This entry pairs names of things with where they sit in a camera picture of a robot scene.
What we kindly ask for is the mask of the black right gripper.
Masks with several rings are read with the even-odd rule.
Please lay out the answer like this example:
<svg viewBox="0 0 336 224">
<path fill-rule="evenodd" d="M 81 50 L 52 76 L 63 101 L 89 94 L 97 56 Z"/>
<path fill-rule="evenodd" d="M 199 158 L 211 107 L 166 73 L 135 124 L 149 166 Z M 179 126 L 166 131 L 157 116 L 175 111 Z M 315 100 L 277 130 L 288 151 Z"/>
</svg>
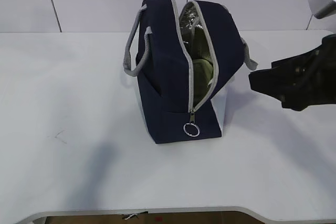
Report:
<svg viewBox="0 0 336 224">
<path fill-rule="evenodd" d="M 251 72 L 249 83 L 253 91 L 283 96 L 284 109 L 302 111 L 309 106 L 335 104 L 335 34 L 323 37 L 314 50 Z"/>
</svg>

